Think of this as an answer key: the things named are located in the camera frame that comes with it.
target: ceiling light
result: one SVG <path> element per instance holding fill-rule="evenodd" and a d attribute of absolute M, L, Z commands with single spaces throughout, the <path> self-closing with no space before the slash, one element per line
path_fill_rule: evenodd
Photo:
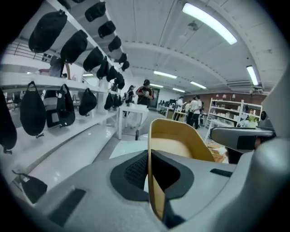
<path fill-rule="evenodd" d="M 173 88 L 173 90 L 178 91 L 178 92 L 185 92 L 184 90 L 176 89 L 176 88 Z"/>
<path fill-rule="evenodd" d="M 206 89 L 205 86 L 200 85 L 200 84 L 198 84 L 198 83 L 196 83 L 196 82 L 190 82 L 190 84 L 193 84 L 193 85 L 195 85 L 195 86 L 198 86 L 198 87 L 200 87 L 200 88 L 202 88 L 202 89 Z"/>
<path fill-rule="evenodd" d="M 154 71 L 154 74 L 165 76 L 165 77 L 170 77 L 170 78 L 174 78 L 174 79 L 177 77 L 177 76 L 174 76 L 174 75 L 171 75 L 171 74 L 167 74 L 167 73 L 164 73 L 164 72 L 158 72 L 158 71 Z"/>
<path fill-rule="evenodd" d="M 225 28 L 219 21 L 217 21 L 214 17 L 210 16 L 208 13 L 203 10 L 197 8 L 190 3 L 185 3 L 182 11 L 211 27 L 217 33 L 219 33 L 230 45 L 235 44 L 237 39 L 233 36 L 232 33 L 229 32 L 228 29 Z"/>
<path fill-rule="evenodd" d="M 154 86 L 154 87 L 158 87 L 158 88 L 163 88 L 162 85 L 155 85 L 155 84 L 150 84 L 151 86 Z"/>
<path fill-rule="evenodd" d="M 252 79 L 253 85 L 258 85 L 258 80 L 257 80 L 257 76 L 255 74 L 254 68 L 253 66 L 247 66 L 246 69 L 248 70 L 250 77 Z"/>

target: brick wall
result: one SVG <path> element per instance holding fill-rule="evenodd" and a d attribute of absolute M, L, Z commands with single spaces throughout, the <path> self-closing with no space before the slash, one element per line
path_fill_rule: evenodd
<path fill-rule="evenodd" d="M 232 101 L 232 93 L 208 93 L 208 94 L 200 94 L 200 100 L 202 102 L 204 102 L 204 112 L 208 113 L 209 107 L 210 107 L 210 101 L 211 98 L 213 99 L 218 99 L 221 100 L 223 95 L 226 95 L 226 101 Z M 239 93 L 235 93 L 236 95 L 236 99 L 235 102 L 241 102 L 242 100 L 244 100 L 245 103 L 251 103 L 251 104 L 257 104 L 257 105 L 261 105 L 262 102 L 264 101 L 264 99 L 266 98 L 265 95 L 253 95 L 251 97 L 251 95 L 249 94 L 239 94 Z M 189 102 L 189 100 L 192 100 L 194 95 L 186 95 L 184 96 L 184 102 Z"/>

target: man in black shirt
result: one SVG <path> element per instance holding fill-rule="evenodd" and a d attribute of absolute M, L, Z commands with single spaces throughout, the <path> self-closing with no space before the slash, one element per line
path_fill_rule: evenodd
<path fill-rule="evenodd" d="M 154 99 L 153 89 L 150 88 L 150 81 L 144 80 L 143 86 L 137 89 L 136 94 L 138 95 L 137 104 L 146 105 L 147 108 L 150 106 L 150 100 Z"/>

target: fluorescent light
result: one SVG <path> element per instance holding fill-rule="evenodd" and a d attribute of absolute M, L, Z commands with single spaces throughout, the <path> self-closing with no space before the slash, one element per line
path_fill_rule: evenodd
<path fill-rule="evenodd" d="M 165 77 L 170 77 L 170 78 L 174 78 L 174 79 L 177 77 L 177 76 L 174 76 L 174 75 L 171 75 L 171 74 L 167 74 L 167 73 L 164 73 L 164 72 L 158 72 L 158 71 L 154 71 L 154 74 L 165 76 Z"/>
<path fill-rule="evenodd" d="M 154 87 L 158 87 L 158 88 L 163 88 L 162 85 L 155 85 L 155 84 L 150 84 L 151 86 L 154 86 Z"/>
<path fill-rule="evenodd" d="M 195 86 L 198 86 L 198 87 L 200 87 L 200 88 L 202 88 L 202 89 L 206 89 L 205 86 L 200 85 L 200 84 L 198 84 L 198 83 L 196 83 L 196 82 L 190 82 L 190 84 L 193 84 L 193 85 L 195 85 Z"/>
<path fill-rule="evenodd" d="M 225 28 L 219 21 L 217 21 L 214 17 L 210 16 L 208 13 L 203 10 L 197 8 L 190 3 L 185 3 L 182 11 L 211 27 L 217 33 L 219 33 L 230 45 L 235 44 L 237 39 L 233 36 L 232 33 L 229 32 L 228 29 Z"/>
<path fill-rule="evenodd" d="M 173 90 L 178 91 L 178 92 L 185 92 L 184 90 L 176 89 L 176 88 L 173 88 Z"/>
<path fill-rule="evenodd" d="M 248 70 L 250 77 L 252 79 L 253 85 L 258 85 L 258 80 L 257 80 L 257 76 L 255 74 L 255 70 L 253 68 L 253 66 L 247 66 L 246 69 Z"/>

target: ceiling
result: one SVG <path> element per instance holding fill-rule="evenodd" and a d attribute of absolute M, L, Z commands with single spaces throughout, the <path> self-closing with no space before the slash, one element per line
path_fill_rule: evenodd
<path fill-rule="evenodd" d="M 22 42 L 28 41 L 44 14 L 55 11 L 48 2 L 43 3 L 19 35 Z M 260 86 L 269 91 L 289 62 L 286 41 L 254 0 L 106 0 L 106 15 L 90 23 L 84 12 L 98 0 L 85 0 L 80 4 L 72 0 L 67 2 L 71 6 L 69 13 L 107 55 L 115 59 L 122 51 L 128 54 L 130 68 L 127 73 L 148 78 L 167 89 L 175 87 L 186 93 L 249 92 L 251 80 L 246 66 L 253 65 Z M 184 14 L 185 2 L 216 18 L 237 38 L 237 43 L 230 45 L 213 29 Z M 97 32 L 99 26 L 110 19 L 116 26 L 115 34 L 122 40 L 122 47 L 112 53 L 107 46 L 115 35 L 101 39 Z M 188 29 L 193 20 L 198 27 L 196 31 Z M 76 31 L 75 25 L 67 22 L 50 52 L 60 53 Z M 78 64 L 83 63 L 93 47 L 88 43 L 87 51 L 77 60 Z M 157 76 L 153 74 L 154 70 L 178 77 Z M 190 81 L 207 89 L 201 91 Z"/>

